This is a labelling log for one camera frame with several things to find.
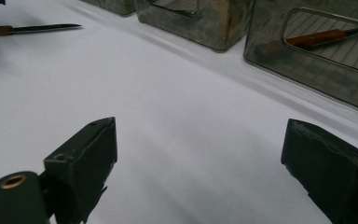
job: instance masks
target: screw hole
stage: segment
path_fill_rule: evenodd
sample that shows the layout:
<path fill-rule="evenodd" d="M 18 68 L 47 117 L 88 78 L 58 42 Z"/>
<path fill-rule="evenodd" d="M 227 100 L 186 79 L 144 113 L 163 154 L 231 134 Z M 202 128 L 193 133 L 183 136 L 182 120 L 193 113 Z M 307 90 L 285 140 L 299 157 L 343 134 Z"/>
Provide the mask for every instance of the screw hole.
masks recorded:
<path fill-rule="evenodd" d="M 63 154 L 58 154 L 54 157 L 54 159 L 56 159 L 57 161 L 65 161 L 66 160 L 66 156 Z"/>
<path fill-rule="evenodd" d="M 26 175 L 14 175 L 2 181 L 1 189 L 14 189 L 24 183 L 26 179 Z"/>

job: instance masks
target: white table surface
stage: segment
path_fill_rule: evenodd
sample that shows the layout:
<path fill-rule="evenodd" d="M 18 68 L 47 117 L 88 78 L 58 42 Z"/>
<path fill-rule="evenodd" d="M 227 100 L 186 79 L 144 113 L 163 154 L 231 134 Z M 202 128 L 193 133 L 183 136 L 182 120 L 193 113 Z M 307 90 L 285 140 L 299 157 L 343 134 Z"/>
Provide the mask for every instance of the white table surface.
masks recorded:
<path fill-rule="evenodd" d="M 84 28 L 0 37 L 0 177 L 116 117 L 89 223 L 330 223 L 280 163 L 286 123 L 358 147 L 358 110 L 247 64 L 245 38 L 219 54 L 80 1 L 0 5 L 0 25 L 54 23 Z"/>

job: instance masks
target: scalpel blade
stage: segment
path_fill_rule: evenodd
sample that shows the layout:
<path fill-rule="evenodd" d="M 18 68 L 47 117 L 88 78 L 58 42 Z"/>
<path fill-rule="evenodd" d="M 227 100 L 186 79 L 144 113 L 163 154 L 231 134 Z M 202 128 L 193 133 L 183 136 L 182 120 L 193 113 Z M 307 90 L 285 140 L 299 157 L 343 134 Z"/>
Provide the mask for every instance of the scalpel blade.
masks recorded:
<path fill-rule="evenodd" d="M 27 26 L 27 27 L 17 27 L 17 28 L 13 28 L 12 26 L 0 26 L 0 35 L 41 33 L 41 32 L 76 29 L 80 27 L 81 25 L 77 25 L 77 24 L 54 24 L 54 25 Z"/>

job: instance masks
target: black plastic part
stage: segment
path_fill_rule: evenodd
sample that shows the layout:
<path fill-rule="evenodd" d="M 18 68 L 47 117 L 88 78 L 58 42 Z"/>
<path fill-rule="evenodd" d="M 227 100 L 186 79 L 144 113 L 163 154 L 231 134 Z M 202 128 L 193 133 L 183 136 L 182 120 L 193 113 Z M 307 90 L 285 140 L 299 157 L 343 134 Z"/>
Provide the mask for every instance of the black plastic part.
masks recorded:
<path fill-rule="evenodd" d="M 5 5 L 5 4 L 6 4 L 6 0 L 0 0 L 0 4 Z"/>
<path fill-rule="evenodd" d="M 86 222 L 117 161 L 115 118 L 96 120 L 45 158 L 40 176 L 57 223 Z"/>
<path fill-rule="evenodd" d="M 333 223 L 358 224 L 358 148 L 289 119 L 281 162 Z"/>
<path fill-rule="evenodd" d="M 48 223 L 39 179 L 32 172 L 0 179 L 0 224 L 24 223 Z"/>

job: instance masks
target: wire mesh tray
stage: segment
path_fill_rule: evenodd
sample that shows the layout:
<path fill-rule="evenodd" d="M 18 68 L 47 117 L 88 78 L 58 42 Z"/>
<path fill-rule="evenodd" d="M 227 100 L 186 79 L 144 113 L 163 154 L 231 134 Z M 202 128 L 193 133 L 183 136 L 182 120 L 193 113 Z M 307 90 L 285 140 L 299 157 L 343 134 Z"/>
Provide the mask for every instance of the wire mesh tray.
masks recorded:
<path fill-rule="evenodd" d="M 358 0 L 259 0 L 253 13 L 248 63 L 358 107 Z"/>
<path fill-rule="evenodd" d="M 226 51 L 247 32 L 253 0 L 135 0 L 140 22 Z"/>
<path fill-rule="evenodd" d="M 117 13 L 120 16 L 128 16 L 135 11 L 133 0 L 81 0 L 96 7 Z"/>

